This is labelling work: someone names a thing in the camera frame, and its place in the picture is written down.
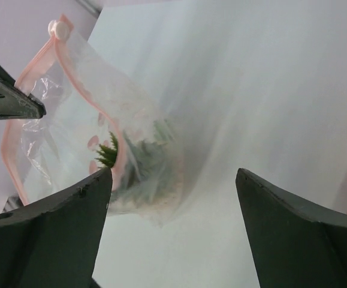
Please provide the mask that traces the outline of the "toy pineapple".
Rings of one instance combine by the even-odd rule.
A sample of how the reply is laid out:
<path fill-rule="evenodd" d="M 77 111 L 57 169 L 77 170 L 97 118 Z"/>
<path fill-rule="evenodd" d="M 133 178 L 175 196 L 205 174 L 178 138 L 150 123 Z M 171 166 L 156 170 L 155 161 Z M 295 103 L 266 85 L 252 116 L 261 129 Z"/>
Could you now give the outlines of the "toy pineapple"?
<path fill-rule="evenodd" d="M 110 133 L 111 145 L 99 145 L 96 161 L 103 167 L 115 168 L 119 177 L 113 184 L 113 209 L 137 209 L 143 206 L 167 205 L 179 199 L 182 192 L 183 149 L 167 119 L 153 122 L 153 137 L 132 141 L 123 133 L 125 161 L 120 161 L 120 139 Z"/>

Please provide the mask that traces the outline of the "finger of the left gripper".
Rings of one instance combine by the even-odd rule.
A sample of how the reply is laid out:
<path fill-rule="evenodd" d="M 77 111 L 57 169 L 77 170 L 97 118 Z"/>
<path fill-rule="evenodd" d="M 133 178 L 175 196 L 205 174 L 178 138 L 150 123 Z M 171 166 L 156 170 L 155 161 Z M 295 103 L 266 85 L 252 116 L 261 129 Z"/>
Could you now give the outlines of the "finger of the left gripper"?
<path fill-rule="evenodd" d="M 46 114 L 44 104 L 32 94 L 14 87 L 15 80 L 0 66 L 0 120 L 40 119 Z"/>

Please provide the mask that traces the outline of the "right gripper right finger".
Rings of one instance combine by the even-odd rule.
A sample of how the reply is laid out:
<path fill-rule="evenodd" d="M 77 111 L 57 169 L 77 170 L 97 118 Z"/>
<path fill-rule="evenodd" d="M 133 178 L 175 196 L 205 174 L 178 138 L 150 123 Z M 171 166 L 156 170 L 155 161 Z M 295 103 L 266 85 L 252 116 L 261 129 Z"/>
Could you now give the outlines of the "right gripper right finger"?
<path fill-rule="evenodd" d="M 347 215 L 247 169 L 236 188 L 261 287 L 347 287 Z"/>

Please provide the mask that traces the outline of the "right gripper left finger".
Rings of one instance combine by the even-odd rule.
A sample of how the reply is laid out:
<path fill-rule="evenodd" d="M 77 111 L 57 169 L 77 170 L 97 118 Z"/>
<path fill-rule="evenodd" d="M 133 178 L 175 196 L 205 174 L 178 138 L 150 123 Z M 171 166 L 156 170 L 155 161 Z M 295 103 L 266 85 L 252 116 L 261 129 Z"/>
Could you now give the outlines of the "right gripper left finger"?
<path fill-rule="evenodd" d="M 111 196 L 109 168 L 0 214 L 0 287 L 98 287 L 92 278 Z"/>

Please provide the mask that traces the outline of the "clear zip top bag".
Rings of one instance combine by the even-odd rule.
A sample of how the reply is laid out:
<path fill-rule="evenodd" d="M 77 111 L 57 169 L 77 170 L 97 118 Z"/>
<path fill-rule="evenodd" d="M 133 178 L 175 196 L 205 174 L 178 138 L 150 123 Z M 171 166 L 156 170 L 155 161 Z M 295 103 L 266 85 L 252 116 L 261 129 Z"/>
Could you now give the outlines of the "clear zip top bag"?
<path fill-rule="evenodd" d="M 21 72 L 15 87 L 40 100 L 40 119 L 9 120 L 1 142 L 2 160 L 24 205 L 34 203 L 94 174 L 99 145 L 111 145 L 110 133 L 132 141 L 151 139 L 153 122 L 167 119 L 183 149 L 182 192 L 167 205 L 113 209 L 108 215 L 135 214 L 163 226 L 189 206 L 182 123 L 165 113 L 146 91 L 110 65 L 75 30 L 65 15 L 48 25 L 49 39 Z"/>

